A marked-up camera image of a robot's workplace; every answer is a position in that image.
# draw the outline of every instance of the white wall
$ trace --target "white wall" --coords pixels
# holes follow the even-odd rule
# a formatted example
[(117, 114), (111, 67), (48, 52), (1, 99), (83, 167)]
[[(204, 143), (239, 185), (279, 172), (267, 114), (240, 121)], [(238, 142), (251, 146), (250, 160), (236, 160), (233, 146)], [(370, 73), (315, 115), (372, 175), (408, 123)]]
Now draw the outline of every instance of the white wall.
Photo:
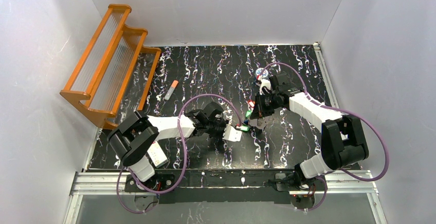
[(61, 223), (94, 126), (60, 95), (101, 16), (92, 0), (0, 0), (0, 222)]
[(93, 0), (132, 6), (128, 25), (147, 45), (312, 44), (322, 40), (341, 0)]
[[(377, 183), (389, 223), (434, 223), (436, 0), (342, 0), (321, 43), (341, 107), (381, 131)], [(382, 170), (371, 136), (365, 168)]]

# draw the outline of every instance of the black table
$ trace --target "black table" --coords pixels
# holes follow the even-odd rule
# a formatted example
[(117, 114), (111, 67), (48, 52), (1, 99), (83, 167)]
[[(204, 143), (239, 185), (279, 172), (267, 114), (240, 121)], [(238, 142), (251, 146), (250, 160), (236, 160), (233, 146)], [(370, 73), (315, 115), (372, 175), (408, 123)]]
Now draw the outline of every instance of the black table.
[[(139, 57), (128, 90), (124, 95), (115, 122), (138, 107), (141, 90), (147, 81), (152, 55)], [(177, 116), (183, 103), (199, 94), (213, 93), (230, 100), (243, 116), (247, 100), (254, 99), (254, 71), (271, 62), (290, 64), (300, 72), (310, 95), (330, 105), (324, 80), (312, 45), (270, 46), (190, 46), (164, 47), (159, 66), (148, 95), (145, 110), (151, 116)], [(292, 82), (301, 86), (298, 77), (284, 66), (273, 66), (269, 74), (289, 73)], [(171, 99), (164, 96), (173, 80), (178, 80)], [(202, 108), (211, 98), (198, 99), (187, 111)], [(225, 115), (236, 124), (238, 119), (229, 105), (215, 99)], [(244, 133), (240, 142), (210, 139), (207, 135), (187, 140), (188, 168), (199, 170), (291, 169), (295, 164), (320, 151), (320, 133), (299, 115), (286, 109), (277, 110), (264, 132)], [(159, 141), (169, 162), (161, 169), (178, 169), (182, 165), (180, 139)], [(113, 170), (119, 160), (107, 141), (98, 139), (88, 170)]]

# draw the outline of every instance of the orange cap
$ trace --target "orange cap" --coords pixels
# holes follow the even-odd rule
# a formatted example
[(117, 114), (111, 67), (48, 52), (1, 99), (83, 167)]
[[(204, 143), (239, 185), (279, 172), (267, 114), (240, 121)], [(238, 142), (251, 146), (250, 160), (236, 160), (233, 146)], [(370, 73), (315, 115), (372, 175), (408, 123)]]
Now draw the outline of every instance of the orange cap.
[(175, 88), (175, 87), (177, 86), (177, 84), (178, 84), (178, 81), (177, 81), (177, 80), (174, 80), (174, 81), (173, 81), (173, 84), (171, 85), (171, 87)]

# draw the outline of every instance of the orange wooden rack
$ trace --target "orange wooden rack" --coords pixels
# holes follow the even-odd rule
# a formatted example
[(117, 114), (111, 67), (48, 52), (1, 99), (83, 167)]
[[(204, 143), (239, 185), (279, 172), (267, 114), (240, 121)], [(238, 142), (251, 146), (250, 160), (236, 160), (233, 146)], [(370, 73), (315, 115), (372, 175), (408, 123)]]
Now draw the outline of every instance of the orange wooden rack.
[(97, 127), (116, 128), (115, 118), (140, 53), (155, 54), (138, 110), (146, 102), (159, 61), (159, 48), (144, 47), (147, 30), (132, 28), (125, 21), (128, 5), (111, 4), (85, 52), (60, 92), (71, 105)]

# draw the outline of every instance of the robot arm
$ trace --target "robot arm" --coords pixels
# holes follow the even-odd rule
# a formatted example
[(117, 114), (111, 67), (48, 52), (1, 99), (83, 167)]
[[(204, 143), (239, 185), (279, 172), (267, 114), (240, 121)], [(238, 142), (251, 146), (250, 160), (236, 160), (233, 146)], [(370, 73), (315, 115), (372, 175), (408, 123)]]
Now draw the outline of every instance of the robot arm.
[[(183, 136), (188, 138), (207, 133), (214, 138), (240, 141), (242, 132), (228, 124), (223, 111), (219, 104), (211, 102), (204, 109), (182, 115)], [(146, 152), (150, 154), (154, 141), (180, 137), (177, 121), (178, 117), (153, 117), (135, 111), (108, 135), (108, 141), (121, 164), (129, 167), (141, 181), (146, 181), (154, 175)]]
[(295, 165), (295, 172), (286, 178), (289, 185), (308, 184), (318, 175), (368, 158), (364, 131), (357, 117), (320, 107), (321, 103), (309, 100), (305, 93), (292, 87), (285, 75), (272, 76), (269, 80), (271, 91), (256, 95), (250, 125), (263, 129), (275, 109), (285, 107), (321, 132), (321, 153)]

